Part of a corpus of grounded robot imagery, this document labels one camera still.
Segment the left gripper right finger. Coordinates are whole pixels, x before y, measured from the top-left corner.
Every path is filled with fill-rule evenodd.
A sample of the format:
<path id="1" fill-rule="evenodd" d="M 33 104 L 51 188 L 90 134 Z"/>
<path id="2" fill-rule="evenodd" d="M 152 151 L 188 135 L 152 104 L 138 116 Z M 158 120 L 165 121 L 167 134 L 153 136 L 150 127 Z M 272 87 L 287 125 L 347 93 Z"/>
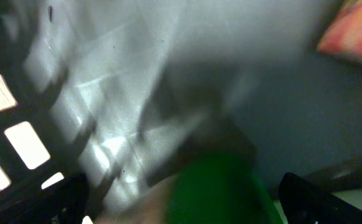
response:
<path id="1" fill-rule="evenodd" d="M 288 172 L 279 200 L 289 224 L 362 224 L 362 210 Z"/>

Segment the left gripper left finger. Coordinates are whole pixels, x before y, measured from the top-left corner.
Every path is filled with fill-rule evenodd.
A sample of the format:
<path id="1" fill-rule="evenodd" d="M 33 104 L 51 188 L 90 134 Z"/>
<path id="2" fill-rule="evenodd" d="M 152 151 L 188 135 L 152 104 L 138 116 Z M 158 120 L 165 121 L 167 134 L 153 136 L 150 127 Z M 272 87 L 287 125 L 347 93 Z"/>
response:
<path id="1" fill-rule="evenodd" d="M 0 223 L 82 223 L 89 186 L 85 174 L 75 174 L 0 209 Z"/>

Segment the green lid jar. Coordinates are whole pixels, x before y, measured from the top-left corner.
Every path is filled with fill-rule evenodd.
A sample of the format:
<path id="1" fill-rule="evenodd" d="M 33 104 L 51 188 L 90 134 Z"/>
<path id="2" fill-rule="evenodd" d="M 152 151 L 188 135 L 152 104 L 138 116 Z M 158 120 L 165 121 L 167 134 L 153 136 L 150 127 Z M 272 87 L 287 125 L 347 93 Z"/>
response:
<path id="1" fill-rule="evenodd" d="M 130 208 L 95 223 L 281 223 L 267 189 L 233 154 L 202 156 L 158 182 Z"/>

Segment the small orange carton box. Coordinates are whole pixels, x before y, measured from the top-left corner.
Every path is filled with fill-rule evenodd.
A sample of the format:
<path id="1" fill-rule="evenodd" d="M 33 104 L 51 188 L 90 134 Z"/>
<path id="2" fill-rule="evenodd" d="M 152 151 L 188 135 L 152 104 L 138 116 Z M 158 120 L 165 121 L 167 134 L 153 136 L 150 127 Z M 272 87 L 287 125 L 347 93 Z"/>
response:
<path id="1" fill-rule="evenodd" d="M 322 35 L 318 52 L 362 63 L 362 0 L 345 0 Z"/>

